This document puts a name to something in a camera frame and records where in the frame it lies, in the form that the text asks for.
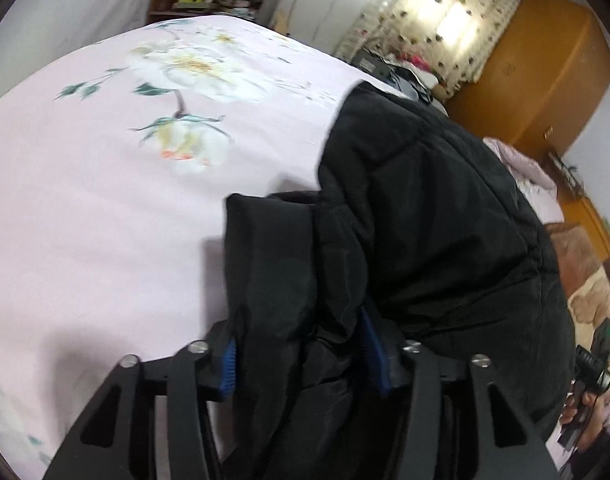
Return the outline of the wooden wardrobe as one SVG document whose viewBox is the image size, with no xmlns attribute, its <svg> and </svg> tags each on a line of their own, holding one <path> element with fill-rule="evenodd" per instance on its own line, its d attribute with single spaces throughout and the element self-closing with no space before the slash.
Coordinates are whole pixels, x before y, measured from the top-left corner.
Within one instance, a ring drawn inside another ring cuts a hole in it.
<svg viewBox="0 0 610 480">
<path fill-rule="evenodd" d="M 450 118 L 543 162 L 564 154 L 610 85 L 610 48 L 593 12 L 568 0 L 522 0 L 476 84 Z"/>
</svg>

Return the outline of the heart pattern curtain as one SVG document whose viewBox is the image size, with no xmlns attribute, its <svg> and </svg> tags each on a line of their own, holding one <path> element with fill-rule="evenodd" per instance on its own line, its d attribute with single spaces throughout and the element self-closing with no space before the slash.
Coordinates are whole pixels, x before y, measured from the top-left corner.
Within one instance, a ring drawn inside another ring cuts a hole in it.
<svg viewBox="0 0 610 480">
<path fill-rule="evenodd" d="M 442 97 L 475 84 L 522 0 L 372 0 L 337 45 L 350 62 L 362 50 L 433 73 Z"/>
</svg>

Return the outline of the clothes pile by window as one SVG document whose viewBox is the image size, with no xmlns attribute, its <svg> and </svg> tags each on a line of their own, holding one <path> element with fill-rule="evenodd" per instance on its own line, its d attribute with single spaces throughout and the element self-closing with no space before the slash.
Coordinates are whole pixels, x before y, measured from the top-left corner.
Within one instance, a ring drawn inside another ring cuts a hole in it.
<svg viewBox="0 0 610 480">
<path fill-rule="evenodd" d="M 433 90 L 438 85 L 437 77 L 411 63 L 387 61 L 382 55 L 361 49 L 352 57 L 350 65 L 385 82 L 412 100 L 426 105 L 435 101 Z"/>
</svg>

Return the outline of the black puffer jacket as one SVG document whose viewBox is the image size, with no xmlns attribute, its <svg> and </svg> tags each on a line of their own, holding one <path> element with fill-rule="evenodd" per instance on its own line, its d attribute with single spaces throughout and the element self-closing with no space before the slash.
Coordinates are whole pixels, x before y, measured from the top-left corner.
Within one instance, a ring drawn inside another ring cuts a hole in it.
<svg viewBox="0 0 610 480">
<path fill-rule="evenodd" d="M 362 323 L 491 358 L 539 437 L 573 375 L 550 236 L 497 156 L 443 114 L 372 84 L 348 93 L 316 192 L 227 198 L 236 339 L 231 479 L 383 479 L 405 405 L 379 396 Z"/>
</svg>

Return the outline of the brown bear print pillow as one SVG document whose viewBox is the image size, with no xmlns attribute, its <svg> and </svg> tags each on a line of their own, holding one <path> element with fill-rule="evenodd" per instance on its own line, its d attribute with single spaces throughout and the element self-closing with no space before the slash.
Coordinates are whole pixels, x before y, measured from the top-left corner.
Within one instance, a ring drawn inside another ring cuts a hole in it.
<svg viewBox="0 0 610 480">
<path fill-rule="evenodd" d="M 586 230 L 578 223 L 549 223 L 576 344 L 590 349 L 599 325 L 610 319 L 610 280 Z"/>
</svg>

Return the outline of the wooden headboard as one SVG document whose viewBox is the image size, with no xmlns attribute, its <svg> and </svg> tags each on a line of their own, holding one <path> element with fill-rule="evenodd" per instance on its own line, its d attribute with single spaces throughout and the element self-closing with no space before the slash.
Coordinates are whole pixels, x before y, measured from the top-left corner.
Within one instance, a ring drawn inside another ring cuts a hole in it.
<svg viewBox="0 0 610 480">
<path fill-rule="evenodd" d="M 547 155 L 542 163 L 546 173 L 558 187 L 558 202 L 567 222 L 580 224 L 588 234 L 590 242 L 601 261 L 610 260 L 610 226 L 593 205 L 587 192 L 584 197 L 574 198 L 556 177 L 548 164 Z"/>
</svg>

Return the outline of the pink floral bed sheet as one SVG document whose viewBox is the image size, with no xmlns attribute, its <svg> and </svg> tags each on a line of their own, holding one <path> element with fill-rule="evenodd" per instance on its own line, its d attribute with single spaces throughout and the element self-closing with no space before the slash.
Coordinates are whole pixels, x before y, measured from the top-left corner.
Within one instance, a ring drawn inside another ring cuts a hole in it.
<svg viewBox="0 0 610 480">
<path fill-rule="evenodd" d="M 352 66 L 236 18 L 146 26 L 0 100 L 0 474 L 231 479 L 227 198 L 316 192 Z M 419 101 L 409 99 L 435 110 Z M 405 405 L 383 479 L 553 479 L 489 356 L 372 321 Z"/>
</svg>

